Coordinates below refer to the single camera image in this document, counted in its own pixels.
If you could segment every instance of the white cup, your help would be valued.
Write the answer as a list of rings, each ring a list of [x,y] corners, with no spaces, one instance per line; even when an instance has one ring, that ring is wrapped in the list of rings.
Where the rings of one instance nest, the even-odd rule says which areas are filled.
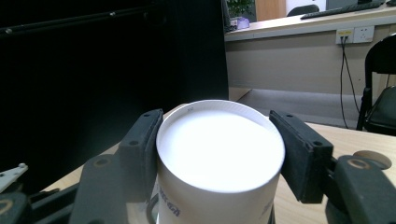
[[[159,224],[267,224],[285,148],[263,114],[206,100],[170,114],[157,134]]]

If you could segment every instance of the black chair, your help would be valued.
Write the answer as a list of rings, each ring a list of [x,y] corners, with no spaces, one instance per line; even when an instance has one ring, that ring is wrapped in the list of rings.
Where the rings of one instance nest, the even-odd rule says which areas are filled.
[[[373,104],[373,74],[396,75],[396,34],[376,43],[365,59],[365,88],[356,130],[396,136],[396,86],[386,87]]]
[[[315,4],[302,6],[302,7],[295,7],[288,13],[287,17],[304,15],[311,12],[319,12],[319,7]]]

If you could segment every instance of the table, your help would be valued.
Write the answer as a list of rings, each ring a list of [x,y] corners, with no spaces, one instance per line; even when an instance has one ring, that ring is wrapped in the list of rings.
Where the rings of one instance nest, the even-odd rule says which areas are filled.
[[[164,114],[166,118],[172,111]],[[342,155],[352,155],[359,150],[372,150],[387,156],[393,166],[385,170],[385,175],[396,185],[396,137],[377,133],[366,133],[354,130],[347,130],[331,126],[308,123],[308,125],[324,138],[330,141],[333,146],[333,156],[339,158]],[[104,154],[112,154],[118,148],[118,144],[109,148]],[[79,181],[82,167],[78,167],[69,175],[61,178],[57,182],[48,186],[44,190],[65,189]],[[321,204],[302,204],[295,200],[286,180],[280,177],[275,197],[275,212],[277,224],[318,224],[327,223],[325,205],[327,198],[324,197]],[[127,204],[130,215],[130,223],[147,224],[143,204]]]

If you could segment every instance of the white wall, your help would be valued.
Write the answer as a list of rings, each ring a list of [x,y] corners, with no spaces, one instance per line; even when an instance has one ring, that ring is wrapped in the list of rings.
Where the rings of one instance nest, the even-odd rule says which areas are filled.
[[[288,14],[295,7],[315,4],[320,11],[326,10],[326,0],[286,0],[286,14]]]

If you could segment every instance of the floor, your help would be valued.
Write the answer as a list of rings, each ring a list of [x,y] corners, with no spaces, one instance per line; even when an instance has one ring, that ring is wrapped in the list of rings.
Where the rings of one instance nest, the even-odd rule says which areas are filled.
[[[339,94],[251,90],[237,102],[248,105],[265,116],[269,115],[270,110],[279,110],[291,113],[305,122],[355,129],[361,96],[356,96],[355,103],[353,95],[343,95],[342,101],[343,106]]]

